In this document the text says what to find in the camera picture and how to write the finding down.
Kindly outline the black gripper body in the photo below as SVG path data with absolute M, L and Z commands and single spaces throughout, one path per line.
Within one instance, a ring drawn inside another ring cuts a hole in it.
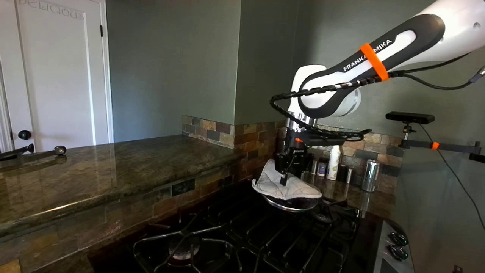
M 311 159 L 304 135 L 288 128 L 282 150 L 278 153 L 278 171 L 282 174 L 281 183 L 285 185 L 292 176 L 301 177 L 310 166 Z

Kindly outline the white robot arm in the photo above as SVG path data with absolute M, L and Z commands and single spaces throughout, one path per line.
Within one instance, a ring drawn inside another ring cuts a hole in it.
M 334 66 L 301 66 L 292 91 L 270 98 L 288 118 L 288 135 L 275 163 L 276 182 L 287 185 L 292 174 L 301 174 L 308 145 L 342 145 L 369 133 L 369 128 L 319 128 L 314 118 L 340 115 L 360 86 L 439 68 L 481 48 L 484 21 L 484 0 L 436 0 Z

